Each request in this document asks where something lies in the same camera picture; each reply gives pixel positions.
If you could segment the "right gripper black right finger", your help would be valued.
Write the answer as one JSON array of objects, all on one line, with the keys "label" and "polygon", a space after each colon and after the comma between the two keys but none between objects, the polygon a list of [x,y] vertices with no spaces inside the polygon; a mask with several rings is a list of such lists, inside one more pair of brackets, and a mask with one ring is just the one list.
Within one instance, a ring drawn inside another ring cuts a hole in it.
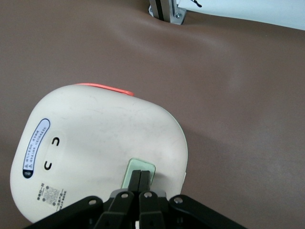
[{"label": "right gripper black right finger", "polygon": [[150,172],[139,178],[139,228],[141,229],[244,229],[245,227],[186,196],[170,200],[151,191]]}]

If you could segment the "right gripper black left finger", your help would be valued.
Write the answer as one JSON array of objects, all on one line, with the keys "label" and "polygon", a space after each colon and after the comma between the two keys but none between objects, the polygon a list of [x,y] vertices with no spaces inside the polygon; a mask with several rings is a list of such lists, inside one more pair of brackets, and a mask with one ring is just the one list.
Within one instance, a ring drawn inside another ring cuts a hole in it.
[{"label": "right gripper black left finger", "polygon": [[86,197],[56,212],[28,229],[138,229],[141,171],[134,170],[126,189],[111,193],[106,202]]}]

